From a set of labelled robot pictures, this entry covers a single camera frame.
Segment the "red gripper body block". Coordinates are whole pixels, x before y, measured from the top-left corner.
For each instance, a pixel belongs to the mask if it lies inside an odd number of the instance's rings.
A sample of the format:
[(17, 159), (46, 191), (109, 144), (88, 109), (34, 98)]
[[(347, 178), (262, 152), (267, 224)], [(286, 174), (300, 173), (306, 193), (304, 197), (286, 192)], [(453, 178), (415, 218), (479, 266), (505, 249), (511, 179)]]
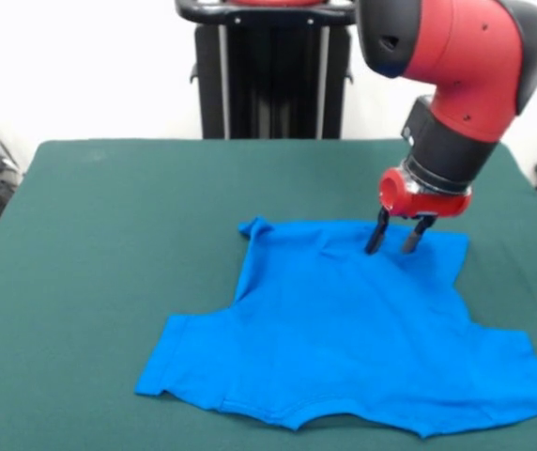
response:
[(468, 188), (461, 194), (443, 194), (421, 185), (402, 167), (388, 168), (379, 182), (379, 202), (391, 215), (456, 217), (463, 214), (472, 199)]

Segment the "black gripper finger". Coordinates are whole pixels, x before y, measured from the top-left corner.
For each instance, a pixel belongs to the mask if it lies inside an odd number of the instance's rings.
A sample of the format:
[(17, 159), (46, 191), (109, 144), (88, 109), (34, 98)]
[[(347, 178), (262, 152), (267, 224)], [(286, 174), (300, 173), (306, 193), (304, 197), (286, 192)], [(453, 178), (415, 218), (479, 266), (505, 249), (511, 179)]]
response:
[(376, 226), (373, 233), (365, 246), (365, 252), (368, 255), (372, 255), (379, 250), (389, 226), (389, 221), (390, 213), (385, 207), (382, 207), (377, 215)]
[(402, 252), (404, 254), (411, 254), (413, 253), (420, 241), (422, 240), (422, 237), (425, 233), (425, 231), (432, 226), (432, 216), (431, 215), (423, 215), (419, 218), (418, 223), (415, 225), (413, 230), (408, 235), (406, 241), (404, 242), (404, 245), (402, 246)]

